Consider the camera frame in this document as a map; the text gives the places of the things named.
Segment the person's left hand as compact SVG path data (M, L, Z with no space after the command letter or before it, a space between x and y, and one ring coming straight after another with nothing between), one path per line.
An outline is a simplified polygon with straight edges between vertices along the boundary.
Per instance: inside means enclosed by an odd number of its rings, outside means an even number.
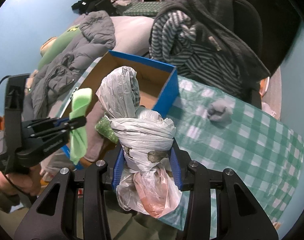
M0 171L0 190L10 196L17 194L19 191L12 186L15 185L21 191L36 196L41 190L41 166L40 164L30 167L29 174L9 173L6 175L8 180Z

